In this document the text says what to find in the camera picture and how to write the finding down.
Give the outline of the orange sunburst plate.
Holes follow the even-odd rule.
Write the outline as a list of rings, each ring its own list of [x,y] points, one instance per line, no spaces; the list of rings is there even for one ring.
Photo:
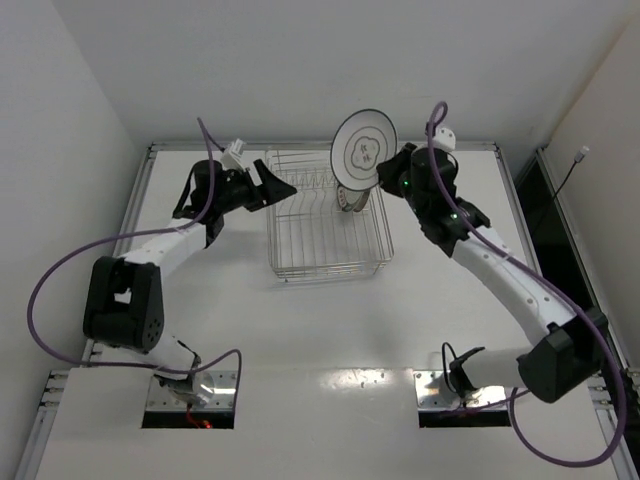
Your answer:
[[[353,211],[354,212],[362,211],[368,202],[369,196],[370,196],[369,190],[357,192],[356,201],[354,202],[354,206],[353,206]]]

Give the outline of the dark teal rimmed plate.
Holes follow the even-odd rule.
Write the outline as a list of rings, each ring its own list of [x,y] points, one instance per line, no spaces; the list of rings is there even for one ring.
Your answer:
[[[347,189],[342,185],[337,187],[336,194],[338,206],[343,212],[354,211],[362,196],[361,192]]]

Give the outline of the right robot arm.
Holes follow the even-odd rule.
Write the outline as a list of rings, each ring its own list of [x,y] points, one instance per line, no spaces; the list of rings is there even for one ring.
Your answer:
[[[406,200],[425,237],[498,299],[531,345],[464,352],[448,367],[453,392],[466,397],[500,385],[554,403],[601,369],[605,356],[596,337],[606,332],[606,317],[599,310],[579,316],[539,275],[517,267],[489,218],[457,196],[458,166],[445,151],[408,143],[376,170],[380,187]]]

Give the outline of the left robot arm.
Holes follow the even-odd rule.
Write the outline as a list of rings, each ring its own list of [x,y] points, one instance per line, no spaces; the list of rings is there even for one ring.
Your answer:
[[[202,402],[211,377],[199,355],[166,330],[163,282],[216,240],[226,214],[259,211],[296,194],[263,161],[253,165],[259,184],[245,169],[195,163],[162,232],[119,257],[99,258],[92,268],[84,335],[150,363],[159,384],[185,402]]]

